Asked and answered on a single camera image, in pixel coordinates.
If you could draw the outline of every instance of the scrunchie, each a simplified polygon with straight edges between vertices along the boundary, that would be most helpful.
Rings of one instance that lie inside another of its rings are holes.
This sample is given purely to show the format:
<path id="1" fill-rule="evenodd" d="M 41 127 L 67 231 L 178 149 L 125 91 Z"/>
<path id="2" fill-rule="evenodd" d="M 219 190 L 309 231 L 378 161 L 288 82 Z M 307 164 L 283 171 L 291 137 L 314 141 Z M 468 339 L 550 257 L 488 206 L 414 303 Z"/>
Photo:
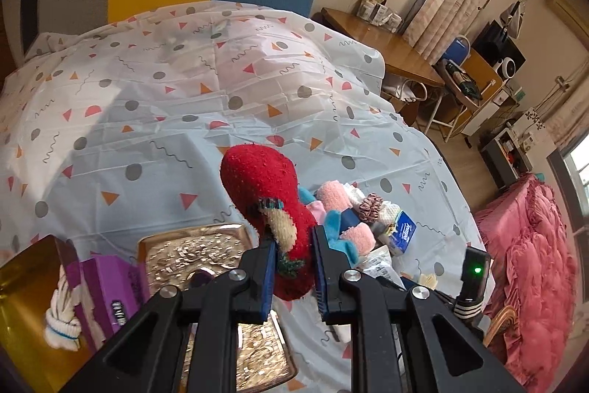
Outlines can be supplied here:
<path id="1" fill-rule="evenodd" d="M 375 222 L 381 210 L 382 197 L 369 194 L 360 204 L 358 218 L 363 222 Z"/>

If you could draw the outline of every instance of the screw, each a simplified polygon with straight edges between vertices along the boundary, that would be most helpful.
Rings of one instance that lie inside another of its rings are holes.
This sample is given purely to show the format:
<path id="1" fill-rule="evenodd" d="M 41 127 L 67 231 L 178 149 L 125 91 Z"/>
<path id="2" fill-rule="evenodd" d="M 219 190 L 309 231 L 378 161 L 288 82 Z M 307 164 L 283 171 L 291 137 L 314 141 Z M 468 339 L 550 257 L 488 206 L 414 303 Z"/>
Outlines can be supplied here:
<path id="1" fill-rule="evenodd" d="M 343 273 L 343 277 L 347 281 L 358 281 L 362 277 L 361 273 L 357 270 L 346 270 Z"/>
<path id="2" fill-rule="evenodd" d="M 247 274 L 241 269 L 235 269 L 229 272 L 229 278 L 233 281 L 241 281 L 245 277 L 247 277 Z"/>
<path id="3" fill-rule="evenodd" d="M 415 298 L 418 298 L 419 300 L 425 300 L 429 297 L 429 290 L 426 289 L 426 287 L 422 287 L 420 285 L 413 288 L 413 290 L 411 290 L 411 293 Z"/>
<path id="4" fill-rule="evenodd" d="M 161 287 L 160 295 L 164 298 L 173 298 L 178 294 L 178 288 L 174 285 L 166 285 Z"/>

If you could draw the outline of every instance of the wooden table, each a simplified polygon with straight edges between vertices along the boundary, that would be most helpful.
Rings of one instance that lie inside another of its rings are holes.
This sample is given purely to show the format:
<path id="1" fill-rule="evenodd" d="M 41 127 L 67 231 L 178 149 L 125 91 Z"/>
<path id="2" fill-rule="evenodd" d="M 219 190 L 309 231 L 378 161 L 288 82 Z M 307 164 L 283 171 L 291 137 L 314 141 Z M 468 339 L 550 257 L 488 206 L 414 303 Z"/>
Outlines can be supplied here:
<path id="1" fill-rule="evenodd" d="M 324 7 L 321 13 L 338 32 L 379 51 L 385 60 L 386 73 L 417 80 L 432 87 L 445 85 L 434 68 L 402 36 L 371 26 L 346 12 Z"/>

